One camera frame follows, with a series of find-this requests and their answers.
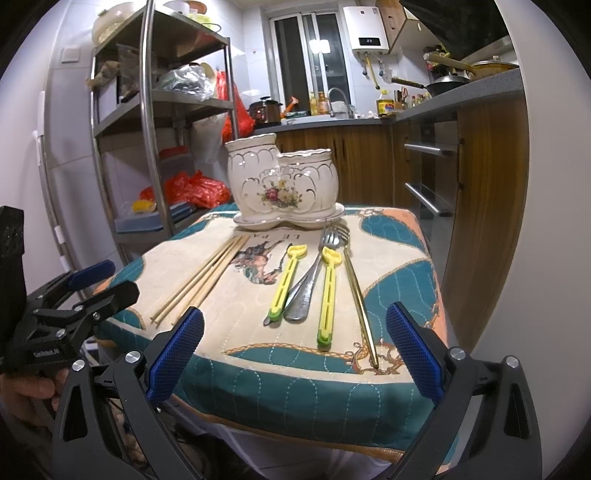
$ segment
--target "yellow bottle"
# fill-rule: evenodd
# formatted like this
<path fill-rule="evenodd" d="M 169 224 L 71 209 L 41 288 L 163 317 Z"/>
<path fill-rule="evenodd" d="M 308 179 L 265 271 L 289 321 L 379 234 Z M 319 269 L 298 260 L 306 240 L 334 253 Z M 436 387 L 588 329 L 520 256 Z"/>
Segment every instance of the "yellow bottle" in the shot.
<path fill-rule="evenodd" d="M 324 92 L 318 93 L 318 114 L 326 115 L 329 112 L 329 103 L 326 101 Z"/>
<path fill-rule="evenodd" d="M 378 116 L 390 116 L 396 113 L 396 106 L 394 99 L 389 98 L 389 93 L 386 89 L 380 91 L 381 95 L 376 100 L 378 107 Z"/>
<path fill-rule="evenodd" d="M 308 92 L 310 94 L 310 115 L 318 115 L 318 102 L 314 92 Z"/>

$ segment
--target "wok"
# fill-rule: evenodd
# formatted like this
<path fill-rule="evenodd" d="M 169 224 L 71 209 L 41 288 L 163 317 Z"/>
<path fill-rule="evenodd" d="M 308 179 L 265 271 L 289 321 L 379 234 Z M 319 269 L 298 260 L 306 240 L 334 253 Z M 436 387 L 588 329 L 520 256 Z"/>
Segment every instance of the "wok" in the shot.
<path fill-rule="evenodd" d="M 470 65 L 462 61 L 448 59 L 447 57 L 442 57 L 434 53 L 426 53 L 423 55 L 423 58 L 427 61 L 433 61 L 455 69 L 465 70 L 468 72 L 470 80 L 480 80 L 496 75 L 497 73 L 519 68 L 519 65 L 505 63 L 498 60 L 482 60 Z"/>
<path fill-rule="evenodd" d="M 392 83 L 406 85 L 407 87 L 422 88 L 428 91 L 432 97 L 435 97 L 442 93 L 449 92 L 454 88 L 458 88 L 462 85 L 470 83 L 470 80 L 468 80 L 466 77 L 460 77 L 458 75 L 445 75 L 445 77 L 438 78 L 435 80 L 435 82 L 425 86 L 422 83 L 399 79 L 398 77 L 392 77 Z"/>

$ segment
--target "red plastic bag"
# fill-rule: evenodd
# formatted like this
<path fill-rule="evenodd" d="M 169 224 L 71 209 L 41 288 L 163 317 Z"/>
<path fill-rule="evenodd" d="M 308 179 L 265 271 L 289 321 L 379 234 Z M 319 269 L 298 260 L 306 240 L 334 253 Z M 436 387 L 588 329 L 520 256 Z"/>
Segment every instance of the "red plastic bag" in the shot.
<path fill-rule="evenodd" d="M 228 99 L 228 84 L 226 83 L 226 72 L 218 72 L 216 75 L 216 87 L 217 87 L 217 98 L 220 100 Z M 255 129 L 254 119 L 248 115 L 248 111 L 242 103 L 240 95 L 238 95 L 238 89 L 234 84 L 234 99 L 236 101 L 236 114 L 238 116 L 238 137 L 247 137 Z M 232 122 L 230 121 L 230 115 L 226 118 L 226 123 L 222 130 L 223 142 L 229 142 L 232 139 Z"/>
<path fill-rule="evenodd" d="M 214 208 L 230 200 L 230 190 L 222 181 L 210 179 L 200 170 L 192 177 L 182 171 L 164 183 L 164 196 L 169 205 L 189 202 L 201 208 Z M 154 201 L 152 187 L 142 190 L 139 198 Z"/>

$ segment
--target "cooking pot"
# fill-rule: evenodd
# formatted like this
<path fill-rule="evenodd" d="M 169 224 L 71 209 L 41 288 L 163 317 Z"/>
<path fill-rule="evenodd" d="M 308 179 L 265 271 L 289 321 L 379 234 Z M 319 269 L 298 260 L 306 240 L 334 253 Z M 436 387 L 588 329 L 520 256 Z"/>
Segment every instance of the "cooking pot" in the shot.
<path fill-rule="evenodd" d="M 248 114 L 254 118 L 255 125 L 281 125 L 281 103 L 271 97 L 261 97 L 248 107 Z"/>

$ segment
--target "human hand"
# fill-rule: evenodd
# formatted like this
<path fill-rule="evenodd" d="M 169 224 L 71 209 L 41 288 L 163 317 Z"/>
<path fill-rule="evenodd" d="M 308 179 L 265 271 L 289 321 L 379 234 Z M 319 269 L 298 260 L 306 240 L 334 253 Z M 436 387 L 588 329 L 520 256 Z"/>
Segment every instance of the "human hand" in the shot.
<path fill-rule="evenodd" d="M 0 397 L 6 410 L 16 418 L 40 427 L 44 423 L 35 411 L 31 400 L 51 399 L 53 410 L 57 411 L 61 391 L 66 383 L 68 369 L 60 370 L 55 380 L 33 376 L 0 375 Z"/>

